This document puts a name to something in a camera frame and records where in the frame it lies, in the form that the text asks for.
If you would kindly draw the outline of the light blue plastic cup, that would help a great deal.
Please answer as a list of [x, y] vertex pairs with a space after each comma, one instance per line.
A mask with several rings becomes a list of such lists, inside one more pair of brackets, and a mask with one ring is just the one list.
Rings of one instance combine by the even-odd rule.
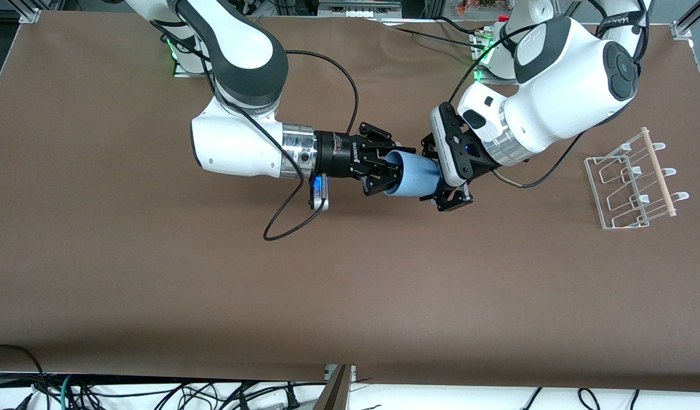
[[431, 195], [443, 179], [439, 165], [430, 158], [393, 150], [385, 156], [385, 161], [400, 167], [400, 181], [385, 191], [388, 196], [420, 198]]

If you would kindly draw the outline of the brown table cover sheet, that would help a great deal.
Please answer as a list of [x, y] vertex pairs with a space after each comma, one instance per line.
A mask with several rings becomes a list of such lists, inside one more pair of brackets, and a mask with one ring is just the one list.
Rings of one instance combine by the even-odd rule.
[[[211, 92], [139, 15], [51, 11], [0, 77], [0, 343], [48, 372], [700, 391], [700, 75], [655, 26], [631, 106], [530, 190], [492, 176], [438, 212], [330, 182], [330, 208], [262, 231], [296, 183], [202, 170]], [[688, 192], [676, 217], [600, 226], [584, 160], [646, 127]]]

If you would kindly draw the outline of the white power strip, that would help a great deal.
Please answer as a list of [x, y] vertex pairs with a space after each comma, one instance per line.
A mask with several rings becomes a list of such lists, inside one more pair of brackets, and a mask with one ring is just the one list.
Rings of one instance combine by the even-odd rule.
[[401, 0], [319, 0], [319, 17], [402, 18]]

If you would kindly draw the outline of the orange clutter items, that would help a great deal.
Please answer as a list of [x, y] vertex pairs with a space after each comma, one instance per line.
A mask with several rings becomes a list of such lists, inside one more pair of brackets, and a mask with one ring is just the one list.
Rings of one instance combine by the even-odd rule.
[[455, 7], [457, 16], [469, 13], [486, 13], [506, 8], [506, 0], [459, 0]]

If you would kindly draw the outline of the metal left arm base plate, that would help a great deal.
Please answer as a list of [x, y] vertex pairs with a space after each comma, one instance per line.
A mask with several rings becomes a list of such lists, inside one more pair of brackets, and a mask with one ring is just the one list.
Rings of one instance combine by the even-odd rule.
[[477, 67], [474, 69], [475, 81], [480, 81], [485, 84], [500, 84], [501, 79], [496, 77], [488, 67], [491, 57], [493, 57], [494, 48], [490, 46], [494, 44], [496, 31], [493, 25], [484, 26], [477, 29], [473, 34], [469, 35], [472, 60], [479, 60]]

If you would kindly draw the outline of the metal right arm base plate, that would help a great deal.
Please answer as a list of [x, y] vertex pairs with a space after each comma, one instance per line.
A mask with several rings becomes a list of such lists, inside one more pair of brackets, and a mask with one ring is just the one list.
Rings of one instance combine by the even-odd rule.
[[168, 42], [175, 60], [175, 77], [204, 77], [207, 68], [212, 68], [207, 52], [201, 49], [202, 42], [196, 36], [181, 39], [181, 44]]

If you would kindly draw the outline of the metal frame post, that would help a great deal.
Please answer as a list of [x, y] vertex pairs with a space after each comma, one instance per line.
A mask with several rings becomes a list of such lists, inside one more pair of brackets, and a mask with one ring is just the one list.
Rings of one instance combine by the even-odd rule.
[[355, 365], [326, 365], [325, 384], [312, 410], [347, 410], [350, 387], [357, 381]]

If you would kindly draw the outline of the aluminium frame corner profile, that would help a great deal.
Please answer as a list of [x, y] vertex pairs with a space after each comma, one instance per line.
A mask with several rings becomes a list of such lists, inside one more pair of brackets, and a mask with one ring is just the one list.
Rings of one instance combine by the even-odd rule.
[[675, 40], [691, 38], [691, 29], [700, 22], [700, 0], [696, 0], [691, 8], [683, 13], [678, 20], [670, 24], [671, 34]]
[[20, 15], [20, 24], [35, 23], [39, 18], [41, 10], [43, 10], [41, 7], [42, 3], [40, 3], [39, 0], [9, 0], [9, 2], [12, 3], [17, 13]]

